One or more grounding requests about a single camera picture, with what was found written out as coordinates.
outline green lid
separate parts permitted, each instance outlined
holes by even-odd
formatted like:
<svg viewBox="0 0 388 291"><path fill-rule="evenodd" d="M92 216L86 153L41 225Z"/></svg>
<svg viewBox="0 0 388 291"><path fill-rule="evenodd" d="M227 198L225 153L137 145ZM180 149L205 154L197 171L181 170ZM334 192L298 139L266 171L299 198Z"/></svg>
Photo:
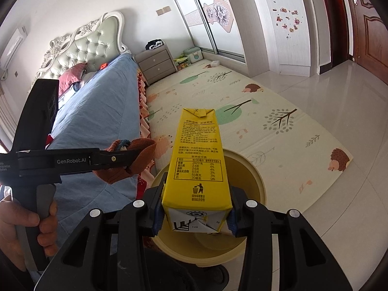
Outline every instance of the green lid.
<svg viewBox="0 0 388 291"><path fill-rule="evenodd" d="M199 47L193 47L193 48L189 48L189 49L184 50L183 53L185 55L189 55L195 51L201 51L201 49Z"/></svg>

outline beige trash can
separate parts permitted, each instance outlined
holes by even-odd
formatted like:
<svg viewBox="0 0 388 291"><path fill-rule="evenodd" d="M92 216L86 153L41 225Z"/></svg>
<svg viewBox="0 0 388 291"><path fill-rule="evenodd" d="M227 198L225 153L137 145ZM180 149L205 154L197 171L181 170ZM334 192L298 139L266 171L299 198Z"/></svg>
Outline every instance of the beige trash can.
<svg viewBox="0 0 388 291"><path fill-rule="evenodd" d="M255 167L243 156L224 149L229 184L245 190L249 199L265 204L265 189ZM156 176L152 187L158 186L168 165ZM245 251L245 238L226 234L173 232L166 220L154 243L167 255L200 267L226 263Z"/></svg>

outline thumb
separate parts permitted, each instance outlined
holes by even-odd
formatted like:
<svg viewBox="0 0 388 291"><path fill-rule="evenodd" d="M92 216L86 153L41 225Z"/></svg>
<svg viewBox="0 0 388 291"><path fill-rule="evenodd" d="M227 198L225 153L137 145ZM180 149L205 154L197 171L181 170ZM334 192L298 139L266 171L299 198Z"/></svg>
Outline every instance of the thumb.
<svg viewBox="0 0 388 291"><path fill-rule="evenodd" d="M0 220L11 225L37 226L39 215L28 211L16 202L1 200Z"/></svg>

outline air conditioner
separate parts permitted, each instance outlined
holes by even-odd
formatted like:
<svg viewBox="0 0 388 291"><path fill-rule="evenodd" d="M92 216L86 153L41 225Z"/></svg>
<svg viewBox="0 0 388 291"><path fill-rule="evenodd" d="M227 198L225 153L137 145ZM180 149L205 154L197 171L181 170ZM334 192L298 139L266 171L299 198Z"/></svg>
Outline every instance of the air conditioner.
<svg viewBox="0 0 388 291"><path fill-rule="evenodd" d="M9 43L5 47L5 50L0 58L0 75L1 75L0 79L2 81L7 79L7 76L8 76L7 67L11 62L11 59L15 54L16 50L22 44L22 42L25 40L26 37L27 37L26 29L24 27L20 27L14 32L11 39L9 40Z"/></svg>

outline headboard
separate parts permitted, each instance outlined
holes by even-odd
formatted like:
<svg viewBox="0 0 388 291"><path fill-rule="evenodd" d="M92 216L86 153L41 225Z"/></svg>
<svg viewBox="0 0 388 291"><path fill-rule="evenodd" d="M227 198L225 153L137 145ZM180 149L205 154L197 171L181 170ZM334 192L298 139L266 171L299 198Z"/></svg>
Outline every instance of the headboard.
<svg viewBox="0 0 388 291"><path fill-rule="evenodd" d="M58 79L68 68L82 62L87 62L87 72L94 72L120 54L130 53L121 42L124 22L123 14L118 11L105 13L73 34L51 40L35 80Z"/></svg>

